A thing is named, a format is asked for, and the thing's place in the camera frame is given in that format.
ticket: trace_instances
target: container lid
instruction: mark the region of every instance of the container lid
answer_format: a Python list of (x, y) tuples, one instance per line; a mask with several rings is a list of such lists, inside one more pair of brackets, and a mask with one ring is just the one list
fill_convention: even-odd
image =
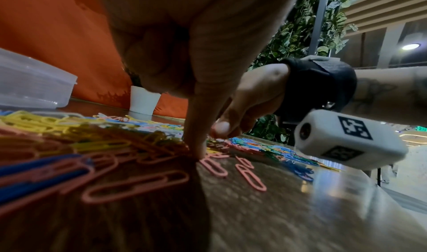
[(71, 73), (5, 49), (0, 49), (0, 67), (51, 77), (69, 84), (75, 84), (77, 80), (77, 76)]

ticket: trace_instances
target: wooden table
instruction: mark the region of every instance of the wooden table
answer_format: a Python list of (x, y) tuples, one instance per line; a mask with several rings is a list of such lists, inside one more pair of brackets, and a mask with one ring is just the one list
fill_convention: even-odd
[[(128, 114), (75, 100), (62, 110)], [(125, 164), (95, 183), (167, 169), (185, 170), (191, 180), (101, 205), (83, 204), (83, 189), (33, 203), (0, 220), (0, 251), (427, 251), (422, 227), (359, 170), (317, 167), (307, 184), (274, 164), (253, 163), (267, 186), (262, 193), (235, 163), (222, 163), (226, 179), (184, 159), (153, 167)]]

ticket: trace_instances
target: white device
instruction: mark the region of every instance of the white device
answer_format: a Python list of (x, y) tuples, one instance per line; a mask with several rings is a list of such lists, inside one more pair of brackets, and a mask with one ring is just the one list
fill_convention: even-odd
[(328, 110), (314, 110), (295, 129), (303, 154), (372, 170), (405, 158), (408, 147), (391, 127)]

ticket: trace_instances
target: hand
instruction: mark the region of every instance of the hand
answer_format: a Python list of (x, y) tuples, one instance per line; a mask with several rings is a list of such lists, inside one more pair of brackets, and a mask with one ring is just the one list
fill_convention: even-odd
[(104, 0), (125, 65), (152, 92), (188, 98), (184, 141), (196, 157), (242, 74), (295, 0)]
[(265, 65), (243, 74), (240, 84), (212, 126), (211, 136), (232, 138), (252, 129), (258, 118), (274, 113), (282, 104), (289, 67)]

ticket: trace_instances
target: ceiling light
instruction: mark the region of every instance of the ceiling light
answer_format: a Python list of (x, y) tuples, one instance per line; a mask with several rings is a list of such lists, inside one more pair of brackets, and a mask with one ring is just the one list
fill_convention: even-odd
[(413, 49), (419, 48), (419, 46), (420, 46), (420, 44), (409, 44), (409, 45), (402, 47), (402, 49), (403, 50), (413, 50)]

